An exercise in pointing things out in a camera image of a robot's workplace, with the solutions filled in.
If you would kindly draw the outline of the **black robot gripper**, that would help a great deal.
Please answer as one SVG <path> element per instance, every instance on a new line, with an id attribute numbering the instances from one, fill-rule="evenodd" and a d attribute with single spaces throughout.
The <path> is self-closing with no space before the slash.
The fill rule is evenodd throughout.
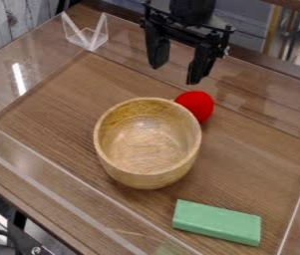
<path id="1" fill-rule="evenodd" d="M 150 66 L 169 60 L 170 40 L 195 48 L 186 83 L 197 85 L 209 75 L 215 58 L 226 55 L 234 27 L 214 14 L 214 2 L 145 2 L 142 28 Z"/>

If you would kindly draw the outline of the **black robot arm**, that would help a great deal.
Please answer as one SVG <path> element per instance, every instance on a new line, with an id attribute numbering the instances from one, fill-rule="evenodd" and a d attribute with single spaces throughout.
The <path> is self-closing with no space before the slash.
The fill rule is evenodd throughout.
<path id="1" fill-rule="evenodd" d="M 157 70 L 169 61 L 170 41 L 194 49 L 187 65 L 187 85 L 197 85 L 227 55 L 234 27 L 214 14 L 215 0 L 146 0 L 140 27 L 145 29 L 150 66 Z"/>

